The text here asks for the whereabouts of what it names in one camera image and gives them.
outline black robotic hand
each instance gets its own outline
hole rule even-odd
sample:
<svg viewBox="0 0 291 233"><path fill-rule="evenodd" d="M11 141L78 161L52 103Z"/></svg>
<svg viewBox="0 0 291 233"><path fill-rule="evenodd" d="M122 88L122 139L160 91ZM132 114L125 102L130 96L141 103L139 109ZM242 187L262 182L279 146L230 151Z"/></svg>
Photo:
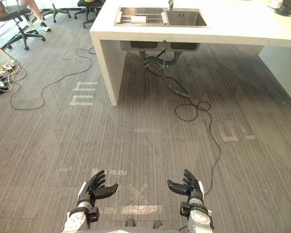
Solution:
<svg viewBox="0 0 291 233"><path fill-rule="evenodd" d="M86 182L79 194L78 204L82 201L89 201L92 206L95 206L95 200L108 198L116 192L117 183L110 187L105 187L106 180L104 178L106 175L104 173L105 171L102 170Z"/></svg>
<svg viewBox="0 0 291 233"><path fill-rule="evenodd" d="M180 195L189 196L188 199L192 197L197 197L198 199L203 201L204 195L195 176L188 169L184 170L183 175L184 184L175 183L171 180L167 181L170 190Z"/></svg>

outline power cord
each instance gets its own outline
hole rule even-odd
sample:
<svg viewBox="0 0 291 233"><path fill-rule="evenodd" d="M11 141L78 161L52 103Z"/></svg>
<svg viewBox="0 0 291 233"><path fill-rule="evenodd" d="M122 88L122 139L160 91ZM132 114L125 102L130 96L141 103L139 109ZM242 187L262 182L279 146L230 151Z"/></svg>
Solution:
<svg viewBox="0 0 291 233"><path fill-rule="evenodd" d="M184 228L186 228L186 227L188 227L188 226L181 227L181 228L179 229L179 231L181 231L182 229L184 229Z"/></svg>
<svg viewBox="0 0 291 233"><path fill-rule="evenodd" d="M132 54L132 55L134 55L135 57L137 57L138 59L140 59L136 54L134 54L134 53L132 53L132 52L129 52L129 51L127 51L128 53L130 53L130 54ZM156 76L159 76L159 77L161 77L159 74L156 74L155 72L153 72L152 70L150 70L149 68L147 68L147 70L151 73L151 74L154 74L154 75L156 75ZM176 82L181 88L182 88L182 90L187 94L187 95L189 95L188 94L188 92L186 91L186 89L176 80L176 79L174 79L174 78L171 78L171 77L167 77L168 79L170 79L170 80L173 80L174 82ZM215 145L218 147L218 149L219 149L219 156L218 156L218 158L216 159L216 161L215 161L215 163L213 164L213 166L212 166L212 169L211 169L211 184L210 184L210 188L209 188L209 190L205 193L205 196L211 191L211 189L212 189L212 186L213 186L213 171L214 171L214 168L215 168L215 166L217 165L217 163L218 163L218 161L220 160L220 158L221 158L221 148L220 148L220 145L218 144L218 142L215 140L215 138L214 138L214 136L213 136L213 134L212 134L212 132L211 132L211 124L212 124L212 115L211 115L211 113L209 112L209 110L211 109L211 104L209 103L209 102L207 102L207 101L201 101L201 102L199 102L198 104L194 104L193 103L193 101L191 100L191 98L187 98L188 100L189 100L189 102L190 103L183 103L183 104L179 104L176 108L175 108L175 114L176 114L176 116L179 118L179 119L181 119L181 120L183 120L183 121L186 121L186 122L191 122L191 121L194 121L197 117L198 117L198 110L200 110L200 111L203 111L203 112L206 112L209 116L210 116L210 123L209 123L209 134L210 134L210 136L211 136L211 138L212 138L212 140L214 141L214 143L215 143ZM192 118L192 119L184 119L184 118L182 118L178 113L177 113L177 109L179 108L179 107L181 107L181 106L193 106L195 109L196 109L196 114L195 114L195 116Z"/></svg>
<svg viewBox="0 0 291 233"><path fill-rule="evenodd" d="M11 69L13 72L11 72L7 77L3 76L3 77L0 79L0 81L2 81L3 83L7 83L7 84L10 86L9 89L4 90L4 91L2 91L2 92L7 92L7 91L12 90L12 85L11 85L11 83L12 83L13 80L14 80L14 74L19 74L19 73L21 73L21 72L23 71L22 69L19 69L19 68L20 68L20 65L19 65L19 64L18 64L18 66L17 66L17 69L14 69L14 67L9 68L9 69Z"/></svg>
<svg viewBox="0 0 291 233"><path fill-rule="evenodd" d="M66 78L66 77L68 77L68 76L84 73L84 72L88 71L88 70L93 66L93 62L92 62L92 60L91 60L90 58L85 57L85 56L81 56L81 55L78 54L78 51L80 51L80 50L86 51L86 52L88 52L89 54L96 54L96 52L92 52L92 51L91 51L92 49L94 49L94 48L90 48L89 50L85 50L85 49L77 49L77 50L76 50L76 55L77 55L78 57L86 58L87 60L89 60L89 61L91 62L90 66L89 66L87 69L83 70L83 71L76 72L76 73L71 73L71 74L67 74L67 75L61 77L59 80L57 80L57 81L55 81L55 82L52 82L52 83L46 85L45 87L43 87L43 89L42 89L42 91L41 91L41 93L40 93L40 94L41 94L41 98L42 98L42 100L43 100L43 103L42 103L40 106L38 106L38 107L34 107L34 108L17 108L17 107L15 107L15 106L13 105L13 97L14 97L14 95L15 95L16 93L18 93L18 92L21 90L21 85L20 85L19 83L17 83L17 82L18 82L18 81L21 81L21 80L23 80L24 78L27 77L27 71L26 71L26 70L25 70L25 69L20 65L20 63L18 63L19 67L21 67L21 68L25 71L25 76L22 77L21 79L18 79L18 80L16 80L16 81L12 81L12 82L10 82L10 83L16 83L16 84L19 86L19 89L18 89L16 92L14 92L13 95L11 96L11 98L10 98L10 105L11 105L11 107L12 107L13 109L15 109L15 110L20 110L20 111L36 110L36 109L40 109L40 108L42 108L42 107L46 104L46 101L45 101L44 96L43 96L43 92L45 91L45 89L47 89L49 86L51 86L51 85L53 85L53 84L55 84L55 83L60 82L61 80L63 80L64 78Z"/></svg>

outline sink basin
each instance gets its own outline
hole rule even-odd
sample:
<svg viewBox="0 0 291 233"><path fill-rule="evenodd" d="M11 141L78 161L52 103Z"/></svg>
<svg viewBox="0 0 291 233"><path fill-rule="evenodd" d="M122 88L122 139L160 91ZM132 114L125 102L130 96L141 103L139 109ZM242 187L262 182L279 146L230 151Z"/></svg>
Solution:
<svg viewBox="0 0 291 233"><path fill-rule="evenodd" d="M200 11L198 9L179 9L166 10L169 25L181 27L206 27Z"/></svg>
<svg viewBox="0 0 291 233"><path fill-rule="evenodd" d="M120 7L115 20L115 25L121 26L164 26L167 17L163 8Z"/></svg>
<svg viewBox="0 0 291 233"><path fill-rule="evenodd" d="M207 27L199 9L120 7L115 26Z"/></svg>

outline white countertop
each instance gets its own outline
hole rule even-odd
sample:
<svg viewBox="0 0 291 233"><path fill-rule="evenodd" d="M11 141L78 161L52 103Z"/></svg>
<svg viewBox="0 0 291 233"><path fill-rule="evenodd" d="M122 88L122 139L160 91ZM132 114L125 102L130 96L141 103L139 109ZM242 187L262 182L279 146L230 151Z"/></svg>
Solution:
<svg viewBox="0 0 291 233"><path fill-rule="evenodd" d="M168 0L106 0L90 30L93 37L291 47L291 17L275 14L265 0L174 0L174 8L200 9L209 28L115 26L120 6L169 5Z"/></svg>

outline double sink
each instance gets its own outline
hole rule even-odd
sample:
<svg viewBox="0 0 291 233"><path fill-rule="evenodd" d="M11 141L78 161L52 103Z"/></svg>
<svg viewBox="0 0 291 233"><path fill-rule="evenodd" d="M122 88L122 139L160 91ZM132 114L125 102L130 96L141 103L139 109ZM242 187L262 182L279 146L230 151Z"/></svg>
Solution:
<svg viewBox="0 0 291 233"><path fill-rule="evenodd" d="M120 7L115 26L207 27L199 9Z"/></svg>
<svg viewBox="0 0 291 233"><path fill-rule="evenodd" d="M115 26L192 27L206 28L199 9L128 8L120 7ZM120 41L123 51L198 51L199 43L167 41Z"/></svg>

